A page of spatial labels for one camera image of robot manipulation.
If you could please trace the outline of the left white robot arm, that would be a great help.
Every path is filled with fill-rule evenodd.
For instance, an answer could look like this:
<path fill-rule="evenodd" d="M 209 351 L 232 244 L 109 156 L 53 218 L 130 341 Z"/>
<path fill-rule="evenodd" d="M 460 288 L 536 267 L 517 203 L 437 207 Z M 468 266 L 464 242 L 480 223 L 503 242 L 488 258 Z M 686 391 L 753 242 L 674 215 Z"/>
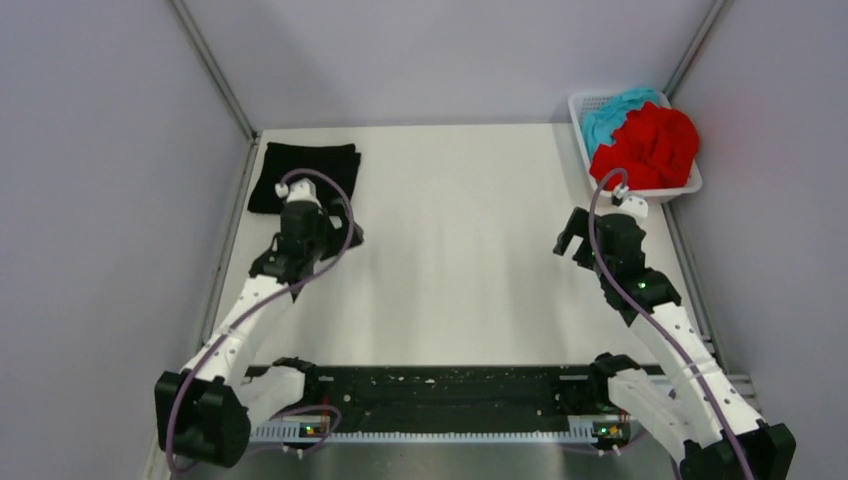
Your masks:
<path fill-rule="evenodd" d="M 230 311 L 183 367 L 155 383 L 158 445 L 174 474 L 197 463 L 232 467 L 257 427 L 289 406 L 303 414 L 319 404 L 320 386 L 296 367 L 247 373 L 302 290 L 361 244 L 363 232 L 349 195 L 325 174 L 298 169 L 274 189 L 278 230 L 251 262 Z"/>

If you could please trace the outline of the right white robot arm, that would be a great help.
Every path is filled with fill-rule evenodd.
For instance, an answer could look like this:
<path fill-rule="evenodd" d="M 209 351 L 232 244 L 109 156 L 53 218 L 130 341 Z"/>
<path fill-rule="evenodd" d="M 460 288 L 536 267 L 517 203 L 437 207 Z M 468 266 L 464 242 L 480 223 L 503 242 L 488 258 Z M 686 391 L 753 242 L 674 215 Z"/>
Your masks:
<path fill-rule="evenodd" d="M 768 422 L 741 394 L 707 349 L 682 297 L 642 249 L 647 203 L 634 195 L 612 213 L 576 207 L 553 252 L 573 239 L 572 259 L 592 271 L 607 305 L 653 355 L 670 389 L 625 354 L 602 353 L 590 365 L 586 397 L 600 412 L 635 417 L 675 464 L 680 479 L 785 479 L 797 442 L 783 423 Z"/>

